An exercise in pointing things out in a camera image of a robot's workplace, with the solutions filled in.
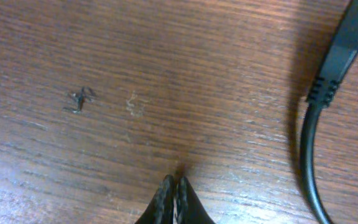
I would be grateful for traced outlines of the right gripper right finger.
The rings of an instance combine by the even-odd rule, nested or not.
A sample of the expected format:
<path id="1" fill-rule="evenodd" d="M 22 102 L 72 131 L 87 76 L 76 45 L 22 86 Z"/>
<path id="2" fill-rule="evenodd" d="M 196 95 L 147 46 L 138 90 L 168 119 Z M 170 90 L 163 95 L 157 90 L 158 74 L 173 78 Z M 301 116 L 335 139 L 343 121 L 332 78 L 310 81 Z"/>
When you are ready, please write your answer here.
<path id="1" fill-rule="evenodd" d="M 178 224 L 214 224 L 186 177 L 178 181 L 176 204 Z"/>

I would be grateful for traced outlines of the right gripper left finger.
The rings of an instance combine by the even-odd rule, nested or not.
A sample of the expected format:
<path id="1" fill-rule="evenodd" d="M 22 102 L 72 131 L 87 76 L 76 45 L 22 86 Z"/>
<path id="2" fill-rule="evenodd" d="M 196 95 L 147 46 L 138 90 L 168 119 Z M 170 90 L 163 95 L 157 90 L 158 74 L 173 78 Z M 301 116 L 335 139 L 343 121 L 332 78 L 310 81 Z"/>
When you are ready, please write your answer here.
<path id="1" fill-rule="evenodd" d="M 172 224 L 174 209 L 174 178 L 166 175 L 149 205 L 135 224 Z"/>

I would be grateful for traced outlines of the black usb cable thin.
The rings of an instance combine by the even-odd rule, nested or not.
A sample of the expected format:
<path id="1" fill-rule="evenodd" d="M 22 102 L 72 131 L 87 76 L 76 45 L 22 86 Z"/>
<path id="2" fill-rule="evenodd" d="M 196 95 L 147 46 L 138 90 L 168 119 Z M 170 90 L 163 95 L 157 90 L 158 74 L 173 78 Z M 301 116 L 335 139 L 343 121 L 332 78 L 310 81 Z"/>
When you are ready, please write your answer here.
<path id="1" fill-rule="evenodd" d="M 358 0 L 351 0 L 330 41 L 306 97 L 308 108 L 300 136 L 301 186 L 319 223 L 333 221 L 320 199 L 314 176 L 314 139 L 322 110 L 329 107 L 358 55 Z"/>

